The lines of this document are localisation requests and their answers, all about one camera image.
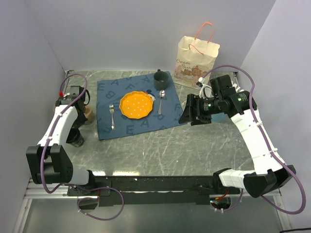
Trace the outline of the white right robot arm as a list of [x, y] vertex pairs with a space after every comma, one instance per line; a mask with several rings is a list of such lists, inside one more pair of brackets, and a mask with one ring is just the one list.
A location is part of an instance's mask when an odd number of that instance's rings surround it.
[[250, 152], [254, 169], [234, 170], [225, 168], [215, 172], [213, 190], [224, 193], [229, 187], [245, 189], [248, 194], [258, 198], [274, 191], [291, 178], [296, 172], [294, 166], [285, 169], [284, 160], [273, 148], [259, 117], [257, 104], [250, 99], [250, 93], [233, 83], [229, 75], [210, 81], [210, 98], [188, 94], [186, 106], [179, 119], [180, 124], [210, 124], [212, 115], [226, 114], [242, 135]]

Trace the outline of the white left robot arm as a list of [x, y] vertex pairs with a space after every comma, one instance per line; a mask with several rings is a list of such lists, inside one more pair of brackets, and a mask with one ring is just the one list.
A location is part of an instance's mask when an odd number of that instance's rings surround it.
[[53, 119], [43, 138], [26, 150], [31, 177], [47, 193], [53, 193], [47, 187], [53, 183], [78, 185], [85, 195], [96, 191], [93, 173], [75, 167], [65, 151], [66, 144], [81, 146], [84, 142], [79, 127], [87, 120], [85, 99], [89, 97], [86, 88], [71, 86], [69, 94], [56, 101]]

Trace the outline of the dark translucent coffee cup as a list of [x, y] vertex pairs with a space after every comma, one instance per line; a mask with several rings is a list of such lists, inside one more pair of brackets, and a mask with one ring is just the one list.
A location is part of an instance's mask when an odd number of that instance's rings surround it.
[[84, 138], [78, 129], [70, 129], [66, 143], [71, 144], [75, 147], [81, 147], [84, 143]]

